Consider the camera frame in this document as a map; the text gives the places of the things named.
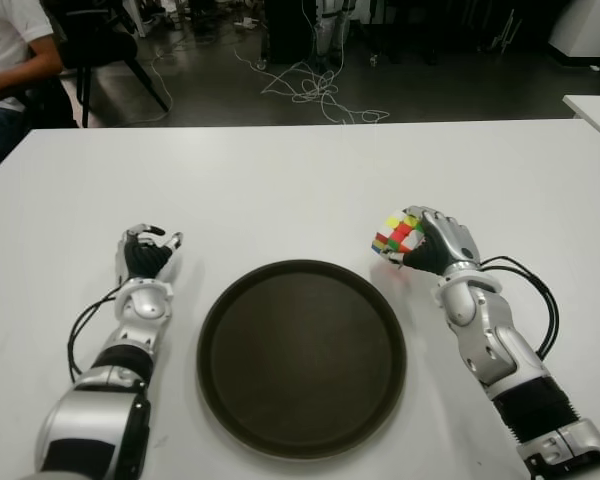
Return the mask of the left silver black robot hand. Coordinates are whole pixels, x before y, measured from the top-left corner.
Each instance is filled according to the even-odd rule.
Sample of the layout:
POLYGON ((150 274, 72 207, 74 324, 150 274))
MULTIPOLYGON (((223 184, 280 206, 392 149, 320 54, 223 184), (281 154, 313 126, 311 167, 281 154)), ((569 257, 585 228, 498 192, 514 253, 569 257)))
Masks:
POLYGON ((174 253, 181 247, 183 233, 176 232, 162 244, 155 237, 166 232, 154 225, 137 224, 124 231, 117 244, 115 278, 118 286, 131 279, 157 279, 174 253))

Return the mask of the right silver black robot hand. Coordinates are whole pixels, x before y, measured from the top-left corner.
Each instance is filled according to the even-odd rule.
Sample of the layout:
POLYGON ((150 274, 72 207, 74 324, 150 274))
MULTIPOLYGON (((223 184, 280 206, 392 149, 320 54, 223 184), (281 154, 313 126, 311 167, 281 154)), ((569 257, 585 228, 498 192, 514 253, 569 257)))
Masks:
POLYGON ((372 249, 391 264, 443 276, 451 267, 478 269, 479 250, 465 225, 429 207, 394 212, 372 249))

